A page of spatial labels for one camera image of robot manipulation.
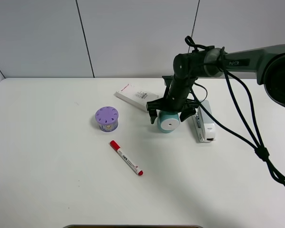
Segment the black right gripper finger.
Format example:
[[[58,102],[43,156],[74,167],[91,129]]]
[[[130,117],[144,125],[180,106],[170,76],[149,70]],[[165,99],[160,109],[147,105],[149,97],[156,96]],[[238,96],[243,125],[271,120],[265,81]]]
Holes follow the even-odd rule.
[[[187,108],[183,110],[180,114],[180,121],[184,122],[187,118],[195,115],[196,109],[195,108]]]

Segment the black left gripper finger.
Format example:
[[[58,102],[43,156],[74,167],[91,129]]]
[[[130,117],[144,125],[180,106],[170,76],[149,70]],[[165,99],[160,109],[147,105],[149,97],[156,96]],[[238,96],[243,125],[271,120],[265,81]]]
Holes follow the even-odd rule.
[[[154,124],[156,118],[158,117],[157,109],[148,109],[151,124]]]

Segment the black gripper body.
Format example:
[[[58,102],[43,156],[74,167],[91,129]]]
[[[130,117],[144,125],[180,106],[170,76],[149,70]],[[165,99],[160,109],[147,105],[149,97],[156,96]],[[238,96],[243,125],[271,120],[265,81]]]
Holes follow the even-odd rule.
[[[197,108],[197,102],[188,99],[190,90],[197,80],[196,77],[177,79],[176,76],[162,76],[166,85],[162,98],[147,102],[148,112],[161,110],[166,112],[183,112],[189,108]]]

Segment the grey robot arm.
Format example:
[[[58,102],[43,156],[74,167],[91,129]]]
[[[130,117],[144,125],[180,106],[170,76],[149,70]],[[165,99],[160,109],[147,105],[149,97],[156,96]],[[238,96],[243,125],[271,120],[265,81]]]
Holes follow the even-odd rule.
[[[253,72],[257,84],[264,85],[268,96],[285,107],[285,44],[226,53],[214,46],[199,46],[199,51],[178,54],[172,76],[164,76],[163,98],[147,102],[151,123],[158,111],[180,113],[180,121],[195,114],[197,105],[187,99],[190,88],[200,77],[220,77],[223,67],[229,72]]]

